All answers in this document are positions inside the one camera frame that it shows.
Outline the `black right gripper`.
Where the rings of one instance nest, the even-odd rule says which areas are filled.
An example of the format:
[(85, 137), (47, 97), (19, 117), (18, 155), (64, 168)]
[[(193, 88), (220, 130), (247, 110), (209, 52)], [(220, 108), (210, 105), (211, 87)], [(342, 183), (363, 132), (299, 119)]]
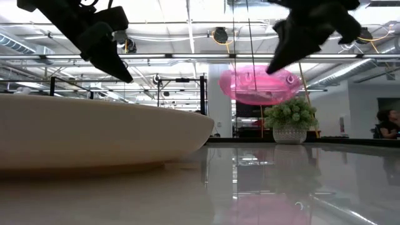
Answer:
[(278, 70), (321, 50), (332, 33), (341, 35), (341, 43), (351, 43), (361, 34), (360, 23), (349, 14), (358, 0), (270, 0), (290, 10), (286, 20), (274, 30), (279, 42), (266, 72)]

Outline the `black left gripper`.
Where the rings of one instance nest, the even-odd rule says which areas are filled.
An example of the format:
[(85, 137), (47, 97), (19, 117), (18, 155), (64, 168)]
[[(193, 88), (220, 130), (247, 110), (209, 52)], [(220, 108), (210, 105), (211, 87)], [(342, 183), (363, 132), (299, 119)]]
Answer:
[(95, 68), (121, 80), (131, 82), (131, 75), (116, 51), (111, 27), (105, 22), (92, 25), (96, 1), (82, 4), (81, 0), (17, 0), (25, 11), (39, 10), (80, 51), (80, 56)]

